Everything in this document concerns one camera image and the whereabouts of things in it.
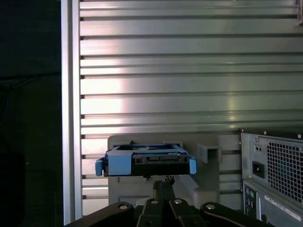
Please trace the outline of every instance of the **fan grille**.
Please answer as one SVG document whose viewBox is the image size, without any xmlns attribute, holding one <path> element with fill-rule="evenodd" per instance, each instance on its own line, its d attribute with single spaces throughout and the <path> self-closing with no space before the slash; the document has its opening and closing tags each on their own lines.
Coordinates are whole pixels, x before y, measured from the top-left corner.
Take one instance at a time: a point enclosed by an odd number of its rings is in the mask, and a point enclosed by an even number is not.
<svg viewBox="0 0 303 227">
<path fill-rule="evenodd" d="M 268 184 L 287 197 L 302 202 L 303 152 L 282 143 L 267 146 Z"/>
</svg>

